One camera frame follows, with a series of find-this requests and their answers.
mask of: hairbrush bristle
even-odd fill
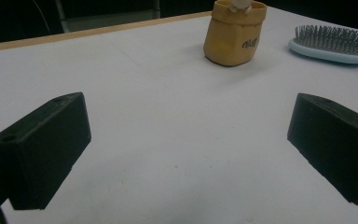
[[[358,31],[347,28],[299,26],[296,27],[295,42],[313,49],[358,55]]]

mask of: brown edge trim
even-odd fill
[[[0,49],[14,49],[14,48],[21,48],[26,46],[38,45],[38,44],[53,43],[57,41],[67,40],[67,39],[75,39],[83,36],[101,35],[101,34],[111,33],[115,31],[122,31],[122,30],[129,30],[129,29],[139,28],[144,26],[158,25],[158,24],[172,22],[172,21],[189,20],[189,19],[210,16],[210,15],[211,15],[211,11],[206,11],[206,12],[199,12],[199,13],[168,17],[168,18],[156,19],[150,21],[138,21],[133,23],[120,24],[115,26],[108,26],[103,28],[78,31],[78,32],[72,32],[66,34],[47,35],[47,36],[41,36],[36,38],[15,40],[15,41],[0,43]]]

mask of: light blue hairbrush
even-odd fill
[[[296,27],[289,48],[299,54],[338,63],[358,63],[358,31],[329,26]]]

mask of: white tabletop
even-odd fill
[[[211,17],[0,50],[0,131],[82,91],[92,141],[46,210],[19,223],[358,223],[286,140],[296,95],[358,112],[358,65],[291,52],[295,27],[325,24],[269,7],[255,57],[208,61]]]

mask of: burlap pouch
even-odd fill
[[[254,57],[267,6],[254,1],[248,14],[243,10],[232,12],[229,6],[229,0],[214,2],[203,49],[212,62],[235,66]]]

